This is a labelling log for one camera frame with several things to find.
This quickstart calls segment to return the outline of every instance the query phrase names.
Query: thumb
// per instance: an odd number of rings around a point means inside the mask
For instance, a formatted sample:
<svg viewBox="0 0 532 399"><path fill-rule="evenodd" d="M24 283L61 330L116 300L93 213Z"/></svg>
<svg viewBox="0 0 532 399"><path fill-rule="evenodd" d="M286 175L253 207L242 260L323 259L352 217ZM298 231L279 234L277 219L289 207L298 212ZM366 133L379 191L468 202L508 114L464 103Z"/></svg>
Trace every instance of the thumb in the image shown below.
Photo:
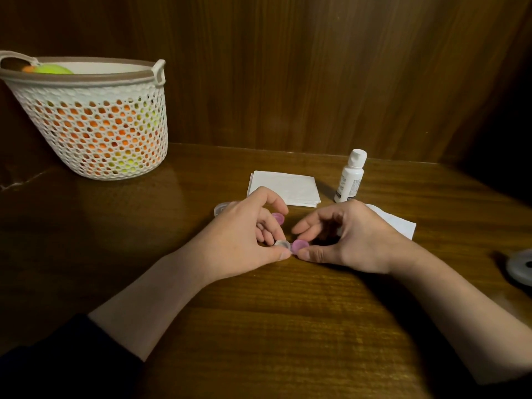
<svg viewBox="0 0 532 399"><path fill-rule="evenodd" d="M312 245L300 249L297 257L307 262L342 264L337 245Z"/></svg>
<svg viewBox="0 0 532 399"><path fill-rule="evenodd" d="M268 246L260 247L261 248L261 261L262 264L278 262L281 260L288 259L292 252L290 249L284 248L282 246Z"/></svg>

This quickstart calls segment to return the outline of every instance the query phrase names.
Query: person's left hand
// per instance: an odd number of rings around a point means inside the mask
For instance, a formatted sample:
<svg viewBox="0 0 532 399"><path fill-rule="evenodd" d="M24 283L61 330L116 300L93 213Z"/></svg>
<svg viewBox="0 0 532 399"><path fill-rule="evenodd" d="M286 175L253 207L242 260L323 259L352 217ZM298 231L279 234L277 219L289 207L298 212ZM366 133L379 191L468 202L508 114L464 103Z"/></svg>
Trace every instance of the person's left hand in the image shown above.
<svg viewBox="0 0 532 399"><path fill-rule="evenodd" d="M288 207L274 191L259 187L247 199L233 201L189 243L176 251L180 261L204 267L207 283L249 272L267 263L288 259L291 252L281 246L257 243L260 224L278 241L286 239L281 226L263 206L271 204L281 214Z"/></svg>

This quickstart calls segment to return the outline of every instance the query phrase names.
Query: person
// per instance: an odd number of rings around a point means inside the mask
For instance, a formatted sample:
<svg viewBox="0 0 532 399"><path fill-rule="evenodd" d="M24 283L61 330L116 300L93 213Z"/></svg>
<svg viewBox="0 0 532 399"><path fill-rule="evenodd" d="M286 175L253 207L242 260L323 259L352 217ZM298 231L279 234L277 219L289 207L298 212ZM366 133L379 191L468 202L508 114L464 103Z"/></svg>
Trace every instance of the person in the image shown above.
<svg viewBox="0 0 532 399"><path fill-rule="evenodd" d="M288 214L276 193L258 188L247 199L229 204L191 241L158 260L88 316L77 315L34 346L4 355L0 392L19 397L48 392L128 396L143 362L203 287L289 258L286 248L257 243L259 239L272 245L273 240L286 239L265 204ZM530 386L532 331L363 203L353 200L318 208L292 232L312 241L339 226L342 235L337 243L311 245L298 257L391 275L419 300L477 383L516 380L514 387Z"/></svg>

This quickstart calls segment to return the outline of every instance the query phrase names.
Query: wooden tabletop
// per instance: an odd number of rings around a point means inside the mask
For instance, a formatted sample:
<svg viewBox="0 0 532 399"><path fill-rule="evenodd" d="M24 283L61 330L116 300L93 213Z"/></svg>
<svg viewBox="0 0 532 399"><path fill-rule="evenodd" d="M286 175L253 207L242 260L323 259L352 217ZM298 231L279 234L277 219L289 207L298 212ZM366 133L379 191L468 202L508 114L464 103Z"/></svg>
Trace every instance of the wooden tabletop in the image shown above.
<svg viewBox="0 0 532 399"><path fill-rule="evenodd" d="M311 175L331 204L346 157L171 144L142 177L57 165L0 194L0 352L89 312L181 246L254 170ZM532 209L436 164L368 160L358 198L416 222L414 240L532 325L498 265L532 247ZM310 208L290 207L287 236ZM473 386L393 280L291 258L216 282L148 359L138 397L431 397Z"/></svg>

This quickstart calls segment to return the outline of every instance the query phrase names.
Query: white plastic basket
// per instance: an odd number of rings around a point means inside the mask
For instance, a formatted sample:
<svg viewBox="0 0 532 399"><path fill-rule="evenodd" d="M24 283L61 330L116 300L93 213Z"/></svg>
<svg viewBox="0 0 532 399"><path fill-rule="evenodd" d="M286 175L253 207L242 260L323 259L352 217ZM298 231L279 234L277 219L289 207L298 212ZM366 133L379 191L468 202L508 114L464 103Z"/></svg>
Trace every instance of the white plastic basket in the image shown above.
<svg viewBox="0 0 532 399"><path fill-rule="evenodd" d="M30 119L75 173L126 179L156 168L168 150L164 60L40 57L0 51L31 65L58 64L74 74L0 68Z"/></svg>

